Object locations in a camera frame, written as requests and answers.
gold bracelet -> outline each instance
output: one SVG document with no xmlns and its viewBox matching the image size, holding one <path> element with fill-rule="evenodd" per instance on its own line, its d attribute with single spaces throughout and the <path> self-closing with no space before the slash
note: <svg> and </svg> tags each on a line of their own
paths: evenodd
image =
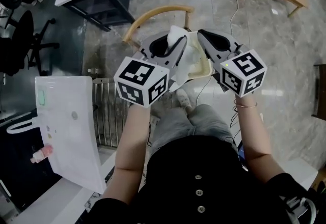
<svg viewBox="0 0 326 224">
<path fill-rule="evenodd" d="M 246 105 L 240 105 L 240 104 L 237 104 L 236 103 L 236 100 L 234 99 L 234 104 L 239 106 L 239 107 L 242 107 L 242 108 L 254 108 L 258 105 L 258 103 L 256 102 L 256 104 L 254 106 L 246 106 Z"/>
</svg>

wooden table leg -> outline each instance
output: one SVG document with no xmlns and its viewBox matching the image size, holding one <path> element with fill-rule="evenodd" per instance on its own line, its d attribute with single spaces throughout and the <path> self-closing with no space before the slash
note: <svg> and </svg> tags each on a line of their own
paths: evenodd
<svg viewBox="0 0 326 224">
<path fill-rule="evenodd" d="M 288 17 L 289 18 L 291 18 L 291 17 L 293 17 L 293 15 L 299 10 L 299 9 L 301 9 L 301 6 L 297 6 L 289 15 L 288 15 Z"/>
</svg>

curved wooden armrest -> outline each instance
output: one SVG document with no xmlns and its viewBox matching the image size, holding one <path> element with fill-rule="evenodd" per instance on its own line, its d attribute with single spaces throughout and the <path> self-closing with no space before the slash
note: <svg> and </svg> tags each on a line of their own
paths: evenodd
<svg viewBox="0 0 326 224">
<path fill-rule="evenodd" d="M 152 9 L 146 13 L 144 13 L 142 16 L 140 16 L 137 20 L 134 21 L 134 23 L 131 25 L 131 27 L 128 29 L 126 35 L 123 38 L 123 42 L 130 43 L 131 45 L 134 45 L 135 47 L 139 48 L 139 44 L 134 42 L 132 40 L 132 34 L 134 31 L 143 24 L 146 20 L 150 19 L 151 17 L 164 13 L 164 12 L 170 12 L 170 11 L 185 11 L 185 21 L 184 21 L 184 27 L 189 27 L 189 15 L 191 12 L 194 11 L 193 7 L 190 6 L 179 6 L 179 5 L 171 5 L 171 6 L 162 6 L 157 7 L 155 9 Z"/>
</svg>

black shirt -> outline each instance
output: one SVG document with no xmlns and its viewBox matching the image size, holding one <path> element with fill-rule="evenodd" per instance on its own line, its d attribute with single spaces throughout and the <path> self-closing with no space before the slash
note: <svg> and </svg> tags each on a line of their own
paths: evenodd
<svg viewBox="0 0 326 224">
<path fill-rule="evenodd" d="M 130 205 L 97 201 L 89 223 L 291 223 L 280 195 L 304 197 L 289 174 L 266 184 L 245 171 L 227 142 L 188 136 L 149 160 L 146 184 Z"/>
</svg>

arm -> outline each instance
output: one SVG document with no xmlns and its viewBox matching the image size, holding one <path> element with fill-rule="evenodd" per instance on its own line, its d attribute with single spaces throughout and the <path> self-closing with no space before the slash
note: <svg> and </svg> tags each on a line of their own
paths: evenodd
<svg viewBox="0 0 326 224">
<path fill-rule="evenodd" d="M 256 104 L 253 94 L 248 94 L 242 98 L 236 96 L 235 99 L 237 104 L 243 106 L 254 106 Z M 248 167 L 257 179 L 265 183 L 284 171 L 271 155 L 269 136 L 257 108 L 237 106 L 237 110 Z"/>
<path fill-rule="evenodd" d="M 137 194 L 142 179 L 150 108 L 132 105 L 119 142 L 112 179 L 102 198 L 129 204 Z"/>
</svg>

